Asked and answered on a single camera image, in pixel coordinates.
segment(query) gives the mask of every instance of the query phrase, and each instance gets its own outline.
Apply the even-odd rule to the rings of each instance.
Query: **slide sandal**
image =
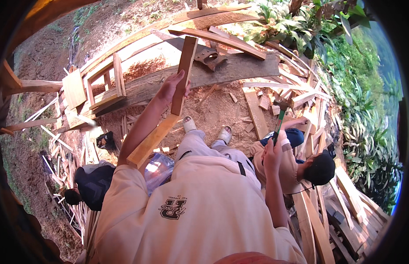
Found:
[[[228,131],[226,131],[225,128],[229,128],[231,132],[229,133]],[[232,127],[230,127],[229,125],[226,125],[220,130],[218,139],[223,140],[225,144],[228,145],[229,141],[231,141],[231,138],[232,138]]]
[[[191,116],[187,115],[183,120],[182,124],[184,126],[184,130],[186,133],[190,132],[191,130],[197,130],[196,123],[194,123],[194,120],[192,119]]]

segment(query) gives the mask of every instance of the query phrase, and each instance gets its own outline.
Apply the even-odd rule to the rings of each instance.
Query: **cream hoodie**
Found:
[[[260,184],[226,158],[190,156],[150,198],[138,170],[118,166],[96,229],[106,263],[206,263],[256,251],[306,263],[285,227],[273,228]]]

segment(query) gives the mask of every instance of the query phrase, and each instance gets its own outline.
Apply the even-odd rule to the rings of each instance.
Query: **dirt ground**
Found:
[[[196,2],[193,0],[186,0],[185,3],[191,9],[196,8]],[[208,0],[208,3],[223,5],[230,1]],[[63,67],[68,68],[70,62],[79,68],[82,67],[85,64],[87,52],[90,58],[93,58],[118,39],[185,9],[184,2],[178,0],[102,0],[93,3],[44,27],[18,46],[15,50],[15,73],[23,80],[62,80],[66,75]],[[173,61],[165,56],[156,56],[150,61],[139,60],[133,66],[124,69],[124,79],[129,81],[172,65]],[[191,115],[198,129],[206,133],[207,145],[216,139],[224,125],[232,126],[233,137],[230,146],[249,155],[250,145],[257,140],[257,135],[254,129],[246,133],[244,129],[249,123],[240,119],[240,117],[250,116],[240,82],[232,82],[221,90],[213,92],[201,107],[196,109],[197,103],[210,88],[206,86],[193,89],[185,101],[183,115]],[[95,85],[93,89],[94,94],[99,94],[104,91],[104,85]],[[229,92],[238,99],[237,103],[233,102]],[[38,92],[14,95],[7,124],[23,122],[52,101],[55,96],[55,94]],[[115,142],[120,149],[122,116],[138,115],[144,108],[144,106],[133,106],[106,114],[98,119],[99,128],[90,132],[68,131],[62,134],[60,139],[74,148],[73,154],[76,160],[80,158],[82,140],[86,133],[89,141],[95,142],[95,138],[100,134],[113,131]],[[51,106],[43,118],[55,117],[55,115],[54,106]],[[269,111],[264,111],[264,115],[269,130],[273,130],[276,119]],[[1,136],[8,180],[17,197],[25,205],[26,211],[39,220],[43,236],[53,240],[59,247],[62,260],[75,262],[83,246],[81,239],[71,230],[64,213],[56,208],[46,191],[44,182],[48,181],[53,186],[54,181],[40,153],[48,151],[47,140],[50,137],[40,130],[32,128],[25,133],[18,131],[14,138],[8,135]],[[177,124],[160,145],[165,147],[180,143],[183,135],[182,125]],[[96,148],[96,152],[99,159],[117,163],[118,151]]]

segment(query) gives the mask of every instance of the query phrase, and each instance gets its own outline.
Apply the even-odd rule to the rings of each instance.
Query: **wooden frame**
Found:
[[[113,68],[115,75],[115,88],[111,88],[111,78],[109,76],[109,71]],[[95,82],[101,76],[105,79],[105,91],[93,96],[93,90],[91,84]],[[112,103],[116,103],[118,97],[126,96],[124,73],[121,67],[121,58],[117,53],[114,53],[112,57],[106,60],[103,67],[96,68],[95,70],[89,72],[84,78],[85,89],[87,90],[87,98],[90,103],[90,110],[96,109],[99,106],[103,106],[107,103],[110,106]]]

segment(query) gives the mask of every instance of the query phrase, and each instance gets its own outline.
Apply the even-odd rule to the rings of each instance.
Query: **curved wooden board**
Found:
[[[109,49],[103,51],[100,55],[97,56],[97,58],[91,60],[89,64],[84,65],[81,68],[81,76],[84,76],[87,72],[91,71],[93,68],[99,65],[102,61],[106,60],[109,56],[111,56],[114,52],[117,52],[121,50],[122,48],[126,47],[127,45],[130,45],[131,43],[151,34],[150,30],[153,28],[164,29],[164,28],[169,27],[170,25],[178,24],[178,23],[184,22],[189,19],[203,17],[203,16],[216,14],[216,13],[241,10],[241,9],[246,9],[249,7],[251,7],[251,5],[246,5],[246,4],[240,4],[240,5],[234,5],[234,6],[213,7],[213,8],[203,9],[203,10],[192,10],[192,11],[181,13],[175,16],[171,16],[169,18],[162,19],[158,22],[155,22],[151,25],[148,25],[147,27],[140,29],[137,32],[134,32],[133,34],[125,37],[120,42],[110,47]]]

